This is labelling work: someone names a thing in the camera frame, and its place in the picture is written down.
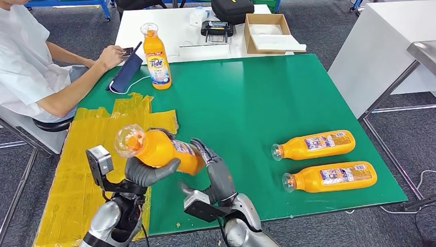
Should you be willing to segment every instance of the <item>blue phone case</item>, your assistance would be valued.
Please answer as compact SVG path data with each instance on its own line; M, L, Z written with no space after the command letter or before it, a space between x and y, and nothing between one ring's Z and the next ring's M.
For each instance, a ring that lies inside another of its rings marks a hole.
M121 67L121 69L116 73L114 78L112 79L112 90L117 93L122 93L130 83L131 79L135 75L135 73L138 71L138 69L141 67L141 64L143 60L136 55L136 51L141 46L142 42L139 42L139 44L136 46L136 48L133 50L132 54L129 58L125 61L124 65ZM110 84L107 85L106 90L109 91Z

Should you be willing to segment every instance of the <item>green table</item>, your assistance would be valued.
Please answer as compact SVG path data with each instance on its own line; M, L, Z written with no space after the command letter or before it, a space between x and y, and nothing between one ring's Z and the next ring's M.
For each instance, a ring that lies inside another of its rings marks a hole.
M176 138L200 138L214 149L229 166L237 190L251 198L262 220L407 200L315 55L182 62L170 68L173 85L168 90L155 90L145 80L132 91L155 96L153 112L175 109L180 126ZM116 71L104 75L79 106L111 112L114 100L123 97L104 90ZM145 66L133 80L144 74L148 74ZM338 129L353 133L352 152L304 161L277 162L271 156L274 143ZM287 193L282 187L284 172L349 161L371 163L377 183L324 193ZM217 226L183 212L179 178L199 189L209 185L205 169L194 177L177 173L153 185L150 235Z

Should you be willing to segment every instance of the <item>tide bottle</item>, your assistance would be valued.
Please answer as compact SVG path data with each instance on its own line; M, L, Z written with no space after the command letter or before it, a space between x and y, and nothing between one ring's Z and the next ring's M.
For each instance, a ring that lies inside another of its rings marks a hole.
M285 144L274 144L271 152L277 161L282 158L304 160L348 153L355 146L356 141L350 131L336 130L294 137Z
M177 171L195 175L204 166L199 151L192 144L171 140L164 131L144 131L139 125L127 125L115 138L115 150L124 157L136 156L152 167L166 165L173 158L180 159Z
M326 192L369 187L377 182L372 165L365 161L307 167L282 177L286 191Z
M162 40L157 36L157 25L145 23L141 27L144 34L144 54L146 55L147 67L153 87L156 89L167 89L171 87L171 73L168 64L167 54Z

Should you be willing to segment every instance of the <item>clear bottle cap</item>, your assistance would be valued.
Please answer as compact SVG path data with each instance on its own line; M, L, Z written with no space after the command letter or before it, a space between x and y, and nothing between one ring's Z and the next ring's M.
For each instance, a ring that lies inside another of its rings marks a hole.
M157 25L154 23L145 23L141 26L141 32L147 37L154 37L157 35Z
M127 125L121 128L115 137L115 150L119 155L130 158L141 151L145 141L146 135L141 126Z
M287 192L292 192L297 188L294 175L290 173L284 173L282 176L283 187Z
M285 151L283 150L282 145L273 144L271 147L271 154L275 160L279 161L285 156Z

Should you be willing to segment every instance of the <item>white charging cable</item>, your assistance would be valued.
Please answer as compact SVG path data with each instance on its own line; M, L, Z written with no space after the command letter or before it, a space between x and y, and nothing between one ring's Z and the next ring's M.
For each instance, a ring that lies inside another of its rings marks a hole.
M420 183L418 184L418 186L416 187L417 189L420 189L420 186L422 185L422 182L423 182L423 179L424 179L424 173L426 173L426 172L435 172L436 173L436 171L433 171L433 170L424 170L424 171L422 171L421 172L421 179L420 179ZM401 214L416 214L416 213L418 213L420 210L421 210L421 208L420 209L418 209L418 211L414 211L414 212L393 212L393 211L389 211L389 210L387 210L387 209L385 209L384 207L382 207L382 206L380 206L380 208L381 209L383 209L383 211L385 211L385 212L387 212L387 213L390 213L390 214L398 214L398 215L401 215ZM345 211L345 213L347 213L347 214L352 214L352 213L354 213L354 210L352 210L352 211Z
M133 85L135 85L135 84L138 83L139 81L141 81L141 80L143 80L143 79L145 79L145 78L149 78L149 77L150 77L150 76L145 76L145 77L142 77L141 79L139 79L139 80L133 82L133 83L132 83L128 88L127 88L127 90L126 90L124 93L119 93L119 92L115 92L114 90L112 90L112 84L114 84L114 81L111 81L110 84L109 84L109 90L111 90L111 92L114 93L114 94L127 94L127 93L129 92L130 88L133 87Z

